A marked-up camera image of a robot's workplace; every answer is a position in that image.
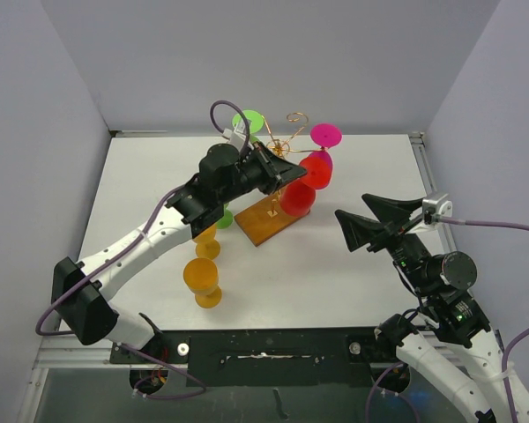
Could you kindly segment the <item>red wine glass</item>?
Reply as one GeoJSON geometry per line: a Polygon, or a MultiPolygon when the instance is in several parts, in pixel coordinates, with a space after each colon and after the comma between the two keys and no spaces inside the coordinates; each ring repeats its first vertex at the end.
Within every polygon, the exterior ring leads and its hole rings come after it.
{"type": "Polygon", "coordinates": [[[307,170],[307,173],[288,184],[279,200],[282,211],[292,217],[308,214],[316,201],[316,191],[325,189],[332,178],[330,166],[317,156],[303,159],[300,165],[307,170]]]}

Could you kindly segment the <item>pink wine glass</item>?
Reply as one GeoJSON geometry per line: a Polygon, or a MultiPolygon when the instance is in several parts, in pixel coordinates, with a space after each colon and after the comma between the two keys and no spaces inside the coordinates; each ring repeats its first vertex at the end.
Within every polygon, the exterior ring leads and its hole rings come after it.
{"type": "Polygon", "coordinates": [[[311,152],[309,156],[323,160],[329,168],[332,168],[332,156],[329,150],[341,142],[342,133],[340,129],[330,123],[323,122],[314,126],[309,135],[312,141],[319,146],[319,149],[311,152]]]}

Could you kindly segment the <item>orange wine glass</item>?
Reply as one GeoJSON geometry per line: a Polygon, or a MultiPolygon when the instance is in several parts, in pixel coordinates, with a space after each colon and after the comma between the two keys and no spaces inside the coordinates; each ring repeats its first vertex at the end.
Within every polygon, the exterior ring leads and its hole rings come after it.
{"type": "Polygon", "coordinates": [[[214,260],[220,254],[220,244],[215,239],[216,233],[217,225],[214,224],[193,239],[196,244],[196,254],[198,258],[214,260]]]}
{"type": "Polygon", "coordinates": [[[222,298],[219,286],[218,268],[214,261],[195,258],[183,270],[183,280],[193,292],[195,301],[201,308],[214,308],[222,298]]]}

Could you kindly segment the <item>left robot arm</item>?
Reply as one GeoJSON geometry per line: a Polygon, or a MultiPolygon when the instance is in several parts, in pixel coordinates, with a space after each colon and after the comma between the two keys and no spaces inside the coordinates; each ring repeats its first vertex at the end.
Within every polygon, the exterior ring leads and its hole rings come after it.
{"type": "Polygon", "coordinates": [[[230,144],[211,146],[198,171],[166,194],[148,220],[101,252],[53,270],[51,305],[82,345],[102,339],[126,344],[143,362],[162,348],[152,323],[110,304],[136,274],[171,249],[198,237],[224,215],[225,205],[257,189],[272,194],[301,179],[304,167],[274,155],[257,142],[244,152],[230,144]]]}

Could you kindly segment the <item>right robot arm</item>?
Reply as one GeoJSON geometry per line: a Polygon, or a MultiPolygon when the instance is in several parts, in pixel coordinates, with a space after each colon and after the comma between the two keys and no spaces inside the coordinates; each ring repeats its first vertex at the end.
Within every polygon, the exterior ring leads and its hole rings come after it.
{"type": "Polygon", "coordinates": [[[433,255],[419,237],[453,221],[448,195],[405,201],[365,194],[362,200],[373,219],[335,212],[347,248],[390,254],[400,280],[419,302],[417,315],[461,365],[447,360],[401,314],[376,327],[377,354],[417,371],[467,422],[529,422],[529,391],[509,361],[513,346],[500,345],[470,293],[477,280],[475,262],[460,251],[433,255]]]}

